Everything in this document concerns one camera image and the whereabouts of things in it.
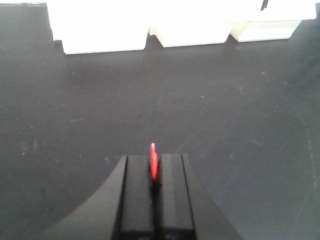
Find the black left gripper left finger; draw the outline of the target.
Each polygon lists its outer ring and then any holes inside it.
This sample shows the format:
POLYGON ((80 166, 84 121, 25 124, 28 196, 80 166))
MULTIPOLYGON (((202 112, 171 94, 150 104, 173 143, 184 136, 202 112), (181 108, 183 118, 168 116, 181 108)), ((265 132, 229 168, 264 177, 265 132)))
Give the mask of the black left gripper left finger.
POLYGON ((120 199, 113 227, 114 240, 151 240, 154 236, 148 158, 123 155, 120 199))

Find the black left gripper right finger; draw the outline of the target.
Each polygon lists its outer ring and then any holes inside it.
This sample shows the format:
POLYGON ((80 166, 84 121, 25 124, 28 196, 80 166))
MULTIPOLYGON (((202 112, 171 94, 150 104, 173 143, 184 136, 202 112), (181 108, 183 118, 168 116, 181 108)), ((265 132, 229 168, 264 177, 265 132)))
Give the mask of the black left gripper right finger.
POLYGON ((195 229, 182 156, 161 156, 159 230, 162 240, 194 240, 195 229))

